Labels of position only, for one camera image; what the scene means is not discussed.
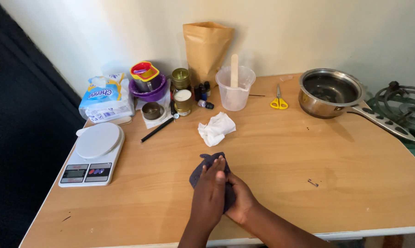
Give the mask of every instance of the purple bowl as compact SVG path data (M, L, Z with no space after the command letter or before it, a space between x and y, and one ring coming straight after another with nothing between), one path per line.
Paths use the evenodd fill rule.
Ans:
M163 74L159 74L157 77L161 77L161 85L155 90L147 93L139 93L136 90L136 82L132 79L129 82L129 91L133 94L133 96L138 97L143 101L158 101L166 94L168 83L166 82L166 77Z

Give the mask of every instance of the black pen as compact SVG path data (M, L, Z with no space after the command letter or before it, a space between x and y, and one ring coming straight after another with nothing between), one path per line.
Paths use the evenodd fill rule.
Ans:
M145 142L145 140L147 140L148 138L150 138L152 135L154 135L156 132L160 131L161 129L163 129L164 127L166 127L169 123L171 123L174 120L174 117L171 117L169 120L167 120L165 123L161 124L160 126L158 126L157 128L154 129L154 131L152 131L151 133L149 133L148 135L146 135L143 139L140 140L140 143Z

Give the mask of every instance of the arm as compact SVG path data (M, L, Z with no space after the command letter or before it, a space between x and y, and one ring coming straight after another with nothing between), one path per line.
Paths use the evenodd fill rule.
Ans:
M178 248L206 247L210 233L223 215L225 166L226 160L222 156L214 161L209 170L203 166L192 197L191 217L189 217Z
M229 174L229 182L233 184L237 201L226 215L257 236L268 247L331 247L330 243L309 234L262 206L247 184L233 173Z

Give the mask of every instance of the plastic measuring jug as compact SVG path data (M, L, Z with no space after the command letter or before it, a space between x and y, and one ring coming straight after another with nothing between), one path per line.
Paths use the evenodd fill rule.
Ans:
M245 66L238 66L238 87L230 87L230 66L221 68L215 76L220 88L221 104L230 111L242 110L249 98L250 87L255 82L253 70Z

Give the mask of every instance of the stainless steel saucepan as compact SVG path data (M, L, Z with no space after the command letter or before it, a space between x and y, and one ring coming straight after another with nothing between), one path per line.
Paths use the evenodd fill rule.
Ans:
M395 136L415 141L407 130L370 109L364 102L364 86L350 74L326 68L308 70L299 78L299 85L299 104L313 117L330 119L354 113Z

